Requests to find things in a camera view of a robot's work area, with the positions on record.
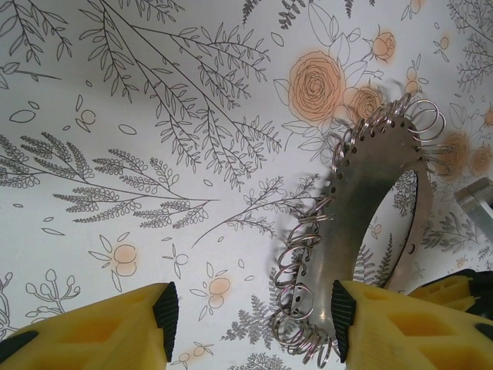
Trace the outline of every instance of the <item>orange rose drawing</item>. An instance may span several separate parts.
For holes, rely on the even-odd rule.
[[[344,93],[347,117],[356,123],[360,118],[368,119],[382,105],[378,92],[371,87],[347,89]]]
[[[334,116],[345,89],[341,66],[322,52],[310,52],[291,69],[290,110],[299,119],[322,122]]]
[[[438,159],[450,167],[451,172],[445,178],[447,180],[455,180],[461,175],[464,165],[468,162],[469,139],[463,133],[452,133],[445,139],[443,144],[450,146],[452,151],[440,154]],[[439,167],[439,172],[448,173],[447,168],[444,168],[444,166]]]
[[[379,33],[373,41],[371,50],[375,58],[387,62],[395,51],[395,38],[390,32]]]
[[[488,172],[491,165],[491,147],[482,146],[476,150],[471,158],[470,168],[471,173],[477,177]]]

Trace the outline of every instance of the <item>wallpaper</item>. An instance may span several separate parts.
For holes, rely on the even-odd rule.
[[[453,198],[491,174],[492,0],[0,0],[0,49],[0,340],[175,281],[169,368],[302,368],[269,328],[275,260],[347,124],[403,93],[438,104],[454,150],[402,291],[492,269]],[[388,278],[416,181],[356,279]]]

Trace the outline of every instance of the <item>metal ring holder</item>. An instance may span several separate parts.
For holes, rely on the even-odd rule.
[[[431,108],[411,113],[411,107],[421,104]],[[427,112],[434,113],[433,121],[417,129],[412,120]],[[317,365],[323,368],[331,350],[337,352],[330,313],[333,282],[353,278],[361,242],[381,201],[403,173],[414,171],[418,185],[412,225],[386,288],[394,290],[395,281],[409,271],[411,254],[421,242],[431,210],[428,173],[435,172],[428,163],[437,160],[429,155],[451,150],[428,143],[443,133],[445,125],[435,103],[426,99],[411,103],[411,96],[405,94],[347,129],[335,145],[332,181],[290,232],[273,281],[281,289],[280,308],[271,324],[273,335],[288,353],[305,354],[304,364],[318,352]],[[438,133],[421,138],[431,130]],[[296,259],[296,252],[301,251],[302,257]],[[289,264],[283,261],[287,255],[291,256]],[[284,303],[289,294],[292,299]],[[285,339],[282,329],[288,323],[296,324],[298,331]]]

